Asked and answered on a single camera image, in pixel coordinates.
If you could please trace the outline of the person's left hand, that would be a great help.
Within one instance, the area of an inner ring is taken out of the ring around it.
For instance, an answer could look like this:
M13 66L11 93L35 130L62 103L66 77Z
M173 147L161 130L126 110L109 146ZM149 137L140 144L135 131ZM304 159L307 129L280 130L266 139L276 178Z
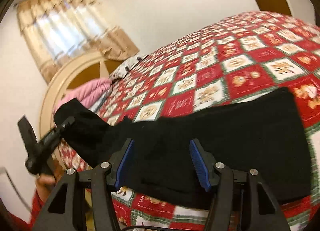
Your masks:
M50 196L51 191L65 173L65 170L60 165L57 159L53 160L53 164L53 175L40 174L39 177L35 180L38 196L43 203L46 202L47 198Z

